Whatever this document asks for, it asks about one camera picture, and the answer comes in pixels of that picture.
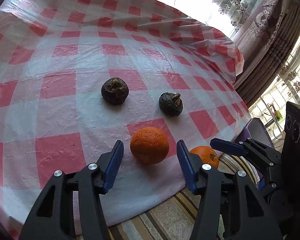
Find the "tablecloth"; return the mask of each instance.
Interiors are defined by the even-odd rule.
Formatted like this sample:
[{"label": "tablecloth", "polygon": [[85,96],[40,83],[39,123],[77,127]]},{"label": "tablecloth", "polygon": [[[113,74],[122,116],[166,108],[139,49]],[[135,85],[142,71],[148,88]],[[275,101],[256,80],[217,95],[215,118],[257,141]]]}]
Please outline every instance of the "tablecloth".
[{"label": "tablecloth", "polygon": [[[220,31],[155,0],[5,0],[0,7],[0,221],[20,231],[55,170],[76,172],[124,143],[114,188],[101,202],[107,225],[181,190],[176,142],[189,148],[235,138],[250,119],[233,89],[243,57]],[[120,77],[130,93],[107,104],[102,84]],[[165,116],[163,92],[184,109]],[[170,150],[152,166],[130,152],[132,134],[162,129]],[[77,233],[81,232],[74,195]]]}]

